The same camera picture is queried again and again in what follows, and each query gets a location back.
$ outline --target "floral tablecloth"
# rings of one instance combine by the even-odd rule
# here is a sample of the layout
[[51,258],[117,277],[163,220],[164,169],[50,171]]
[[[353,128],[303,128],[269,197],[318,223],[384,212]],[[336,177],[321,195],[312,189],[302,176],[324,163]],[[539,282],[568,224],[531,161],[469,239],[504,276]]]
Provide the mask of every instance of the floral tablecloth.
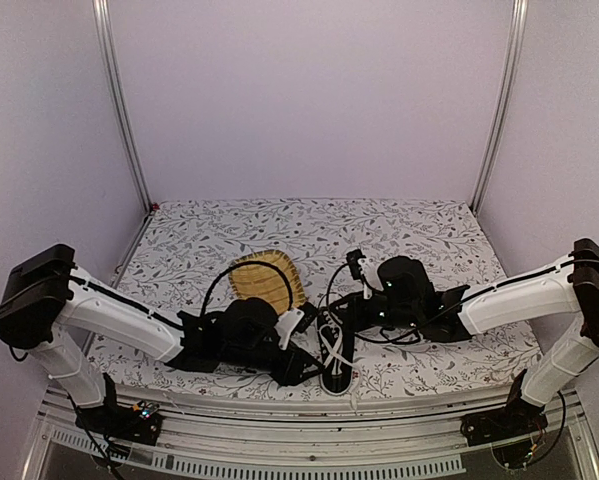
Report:
[[[218,272],[238,257],[269,248],[290,256],[315,304],[334,269],[354,248],[361,248],[375,261],[399,254],[417,258],[438,289],[503,276],[464,203],[375,199],[166,202],[156,212],[119,289],[157,307],[198,313]],[[345,294],[359,289],[357,282],[342,274],[333,291]],[[232,299],[225,280],[215,290],[211,308],[225,308]],[[318,352],[314,326],[293,340]],[[96,337],[88,355],[121,384],[239,399],[341,401],[328,396],[318,379],[279,387],[268,375],[228,365],[212,374],[181,372],[103,336]],[[355,395],[361,400],[414,397],[503,385],[539,355],[537,341],[524,322],[454,345],[424,342],[395,347],[358,340],[355,359],[360,374],[355,372]]]

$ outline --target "vertical metal pole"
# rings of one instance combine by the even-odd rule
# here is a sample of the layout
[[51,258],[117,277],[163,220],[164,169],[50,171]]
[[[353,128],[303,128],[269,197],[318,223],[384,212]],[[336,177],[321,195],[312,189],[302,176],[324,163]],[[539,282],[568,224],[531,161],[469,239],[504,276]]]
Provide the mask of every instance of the vertical metal pole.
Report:
[[488,183],[492,176],[492,170],[499,151],[499,143],[503,134],[503,128],[508,112],[508,104],[512,96],[512,87],[517,74],[519,57],[521,56],[521,46],[523,44],[523,33],[526,26],[526,12],[528,10],[528,0],[514,0],[512,9],[512,21],[510,24],[510,37],[508,38],[508,51],[497,101],[497,110],[490,129],[486,152],[484,154],[477,185],[470,202],[470,209],[479,216],[483,201],[488,190]]
[[124,100],[123,89],[121,86],[121,78],[119,76],[119,67],[115,54],[114,42],[112,39],[112,28],[110,26],[110,13],[108,11],[107,0],[93,0],[95,23],[97,25],[97,35],[99,36],[99,44],[101,47],[101,55],[103,57],[104,67],[108,77],[108,86],[115,108],[117,124],[121,133],[121,139],[126,151],[130,173],[139,195],[139,200],[146,213],[149,213],[152,208],[152,200],[148,193],[148,185],[146,178],[139,162],[137,154],[137,146],[132,135],[130,126],[130,117]]

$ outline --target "white wall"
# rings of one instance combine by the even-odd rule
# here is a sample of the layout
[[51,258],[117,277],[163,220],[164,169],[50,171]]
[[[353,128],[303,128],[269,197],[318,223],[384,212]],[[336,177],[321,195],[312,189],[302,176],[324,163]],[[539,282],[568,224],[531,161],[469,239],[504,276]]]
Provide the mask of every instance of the white wall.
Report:
[[512,2],[111,2],[156,200],[467,200]]
[[[531,2],[481,222],[509,274],[599,243],[599,0]],[[538,322],[549,346],[568,320]],[[599,362],[578,381],[599,446]]]
[[[65,242],[108,279],[141,216],[92,4],[0,0],[0,300],[9,270]],[[46,381],[0,342],[0,479],[20,474]]]

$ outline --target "vent grille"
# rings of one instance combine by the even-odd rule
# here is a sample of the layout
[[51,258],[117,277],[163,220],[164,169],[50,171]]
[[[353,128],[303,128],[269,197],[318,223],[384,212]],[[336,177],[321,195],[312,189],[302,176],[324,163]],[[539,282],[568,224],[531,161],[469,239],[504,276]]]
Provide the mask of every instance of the vent grille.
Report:
[[[90,439],[83,432],[55,427],[52,439],[66,447],[99,456]],[[136,463],[112,455],[120,462],[177,473],[203,480],[400,480],[439,478],[465,473],[460,455],[437,459],[403,462],[389,465],[356,467],[267,467],[221,464],[191,459],[183,455],[153,452],[152,461]]]

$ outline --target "yellow woven basket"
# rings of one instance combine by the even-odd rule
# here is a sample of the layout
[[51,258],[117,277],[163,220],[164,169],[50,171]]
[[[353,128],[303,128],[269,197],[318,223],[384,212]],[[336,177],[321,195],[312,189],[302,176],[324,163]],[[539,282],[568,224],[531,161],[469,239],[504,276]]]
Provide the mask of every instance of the yellow woven basket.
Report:
[[[286,274],[292,287],[292,306],[306,303],[306,293],[299,279],[299,272],[290,257],[280,250],[256,252],[235,260],[235,263],[258,260],[271,263]],[[230,284],[241,299],[259,297],[272,305],[278,315],[288,308],[288,291],[283,279],[277,272],[263,265],[246,265],[230,273]]]

